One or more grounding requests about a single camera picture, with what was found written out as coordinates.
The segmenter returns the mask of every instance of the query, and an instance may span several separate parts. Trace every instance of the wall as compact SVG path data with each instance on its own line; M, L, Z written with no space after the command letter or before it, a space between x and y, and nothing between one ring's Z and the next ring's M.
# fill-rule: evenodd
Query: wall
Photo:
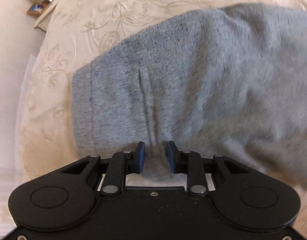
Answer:
M15 123L23 76L45 33L26 15L30 0L0 0L0 167L14 168Z

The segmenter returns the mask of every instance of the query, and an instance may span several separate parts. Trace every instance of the silver rivet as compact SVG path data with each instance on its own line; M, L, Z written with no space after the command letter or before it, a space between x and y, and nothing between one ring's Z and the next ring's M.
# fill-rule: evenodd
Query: silver rivet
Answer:
M158 192L150 192L151 197L158 197L159 193Z
M108 194L113 194L118 191L118 187L115 185L107 185L102 188L102 191Z
M203 194L205 193L207 188L203 185L193 185L190 188L190 191L197 194Z
M28 239L25 236L20 235L20 236L17 236L17 240L28 240Z

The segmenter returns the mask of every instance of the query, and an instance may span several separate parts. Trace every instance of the bedspread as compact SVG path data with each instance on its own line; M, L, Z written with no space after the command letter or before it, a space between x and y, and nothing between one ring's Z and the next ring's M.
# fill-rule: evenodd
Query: bedspread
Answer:
M22 102L19 152L29 179L78 158L71 116L73 73L118 42L187 11L239 2L307 10L307 0L60 0ZM302 192L306 200L307 193ZM307 215L296 228L307 236Z

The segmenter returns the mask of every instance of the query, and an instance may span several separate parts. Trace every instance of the beige bedspread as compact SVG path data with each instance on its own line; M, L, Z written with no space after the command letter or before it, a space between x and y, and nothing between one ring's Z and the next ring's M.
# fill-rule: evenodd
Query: beige bedspread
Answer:
M48 26L23 101L19 151L28 179L76 160L71 77L124 38L174 15L239 2L307 10L307 0L61 0ZM296 228L307 237L307 193Z

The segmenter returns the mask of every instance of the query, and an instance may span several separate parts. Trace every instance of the gray-blue cloth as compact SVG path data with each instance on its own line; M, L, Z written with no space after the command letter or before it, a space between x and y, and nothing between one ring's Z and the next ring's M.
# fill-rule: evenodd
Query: gray-blue cloth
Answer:
M264 4L191 11L97 57L72 89L81 156L144 141L145 175L164 179L173 140L307 188L307 12Z

